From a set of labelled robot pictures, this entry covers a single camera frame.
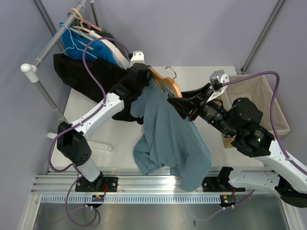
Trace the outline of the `brown wooden hanger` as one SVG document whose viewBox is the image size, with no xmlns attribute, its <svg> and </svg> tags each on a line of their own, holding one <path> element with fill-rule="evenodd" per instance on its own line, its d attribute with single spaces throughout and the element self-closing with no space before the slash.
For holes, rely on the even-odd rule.
<svg viewBox="0 0 307 230">
<path fill-rule="evenodd" d="M 172 79 L 170 77 L 166 77 L 164 78 L 160 73 L 158 73 L 153 67 L 148 66 L 149 71 L 152 74 L 152 78 L 154 79 L 154 81 L 156 82 L 156 84 L 158 85 L 158 87 L 162 90 L 165 91 L 165 89 L 163 88 L 163 86 L 165 86 L 167 89 L 169 89 L 172 94 L 177 97 L 177 98 L 182 98 L 182 93 L 178 87 L 178 85 L 175 83 L 175 78 L 177 77 L 176 72 L 169 66 L 165 67 L 165 69 L 170 68 L 175 77 Z"/>
</svg>

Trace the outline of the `grey-blue t shirt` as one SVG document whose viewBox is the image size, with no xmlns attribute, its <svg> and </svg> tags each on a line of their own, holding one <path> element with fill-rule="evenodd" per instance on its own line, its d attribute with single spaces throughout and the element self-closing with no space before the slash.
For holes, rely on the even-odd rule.
<svg viewBox="0 0 307 230">
<path fill-rule="evenodd" d="M 181 178 L 179 188 L 196 190 L 212 165 L 211 154 L 193 122 L 182 119 L 154 80 L 131 105 L 133 117 L 143 118 L 143 135 L 133 158 L 144 175 L 169 167 Z"/>
</svg>

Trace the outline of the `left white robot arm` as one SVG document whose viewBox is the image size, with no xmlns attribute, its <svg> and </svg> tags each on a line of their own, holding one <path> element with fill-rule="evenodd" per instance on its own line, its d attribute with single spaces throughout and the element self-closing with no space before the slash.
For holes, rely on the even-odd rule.
<svg viewBox="0 0 307 230">
<path fill-rule="evenodd" d="M 79 170 L 90 190 L 103 188 L 104 176 L 91 159 L 88 140 L 107 120 L 136 101 L 149 81 L 148 66 L 135 63 L 93 109 L 72 124 L 62 122 L 58 126 L 57 149 Z"/>
</svg>

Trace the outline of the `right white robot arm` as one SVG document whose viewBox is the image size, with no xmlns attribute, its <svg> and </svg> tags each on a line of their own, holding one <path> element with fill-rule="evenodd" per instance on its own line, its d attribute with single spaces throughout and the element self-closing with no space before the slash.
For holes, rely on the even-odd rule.
<svg viewBox="0 0 307 230">
<path fill-rule="evenodd" d="M 274 174 L 243 172 L 222 167 L 216 178 L 204 178 L 203 187 L 219 192 L 242 192 L 246 189 L 273 193 L 285 203 L 307 206 L 307 177 L 291 156 L 284 156 L 276 139 L 260 125 L 263 113 L 248 98 L 238 98 L 229 111 L 219 99 L 210 100 L 213 90 L 209 84 L 184 92 L 181 98 L 168 98 L 181 118 L 189 121 L 201 117 L 226 138 L 234 138 L 231 145 L 243 155 L 263 162 Z"/>
</svg>

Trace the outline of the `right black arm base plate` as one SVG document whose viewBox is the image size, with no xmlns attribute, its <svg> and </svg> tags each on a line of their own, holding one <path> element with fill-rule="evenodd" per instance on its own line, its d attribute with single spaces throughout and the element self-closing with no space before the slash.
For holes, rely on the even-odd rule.
<svg viewBox="0 0 307 230">
<path fill-rule="evenodd" d="M 203 192 L 245 192 L 245 188 L 235 188 L 230 184 L 219 184 L 217 176 L 205 177 L 202 181 Z"/>
</svg>

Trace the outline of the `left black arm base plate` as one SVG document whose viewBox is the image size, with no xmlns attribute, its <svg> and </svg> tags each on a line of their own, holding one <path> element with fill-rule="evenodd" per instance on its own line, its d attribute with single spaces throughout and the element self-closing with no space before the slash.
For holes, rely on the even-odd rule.
<svg viewBox="0 0 307 230">
<path fill-rule="evenodd" d="M 118 189 L 117 177 L 98 178 L 94 182 L 87 181 L 84 177 L 77 182 L 75 192 L 111 192 L 114 193 Z"/>
</svg>

